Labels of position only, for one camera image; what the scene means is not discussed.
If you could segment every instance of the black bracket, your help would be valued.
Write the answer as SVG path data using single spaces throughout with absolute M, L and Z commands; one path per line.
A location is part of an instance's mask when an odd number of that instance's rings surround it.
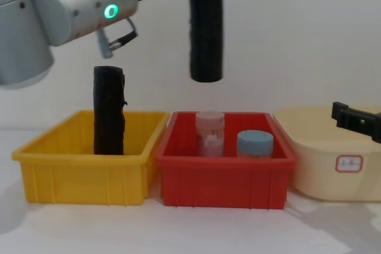
M 373 141 L 381 143 L 381 113 L 360 111 L 334 102 L 332 118 L 337 120 L 337 127 L 371 136 Z

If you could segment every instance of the beige plastic tub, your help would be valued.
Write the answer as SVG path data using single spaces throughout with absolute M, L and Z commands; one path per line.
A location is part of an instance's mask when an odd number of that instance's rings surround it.
M 378 113 L 381 106 L 356 107 Z M 296 152 L 293 185 L 335 201 L 381 201 L 381 144 L 336 127 L 332 107 L 284 108 L 274 113 Z

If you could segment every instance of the plastic jar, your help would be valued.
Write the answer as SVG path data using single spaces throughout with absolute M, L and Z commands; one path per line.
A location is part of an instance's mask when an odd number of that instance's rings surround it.
M 237 135 L 237 156 L 270 158 L 274 148 L 274 136 L 259 130 L 246 130 Z
M 196 114 L 197 153 L 199 156 L 222 156 L 224 153 L 225 115 L 203 111 Z

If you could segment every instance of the red-bordered label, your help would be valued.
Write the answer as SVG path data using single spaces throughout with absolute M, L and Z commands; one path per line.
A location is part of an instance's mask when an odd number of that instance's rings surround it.
M 336 159 L 339 173 L 359 173 L 363 169 L 364 158 L 359 155 L 340 155 Z

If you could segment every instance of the plastic bin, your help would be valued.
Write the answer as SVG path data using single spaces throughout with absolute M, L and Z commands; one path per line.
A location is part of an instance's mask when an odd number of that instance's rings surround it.
M 94 114 L 80 111 L 13 153 L 28 202 L 140 205 L 157 166 L 166 112 L 125 112 L 125 156 L 93 155 Z
M 197 156 L 195 112 L 177 112 L 158 150 L 161 191 L 167 206 L 283 209 L 295 158 L 279 126 L 262 113 L 225 113 L 223 157 Z M 236 156 L 240 131 L 274 135 L 272 157 Z
M 358 109 L 378 113 L 381 106 Z M 322 200 L 381 201 L 381 144 L 337 128 L 331 112 L 321 106 L 274 113 L 297 154 L 294 187 Z

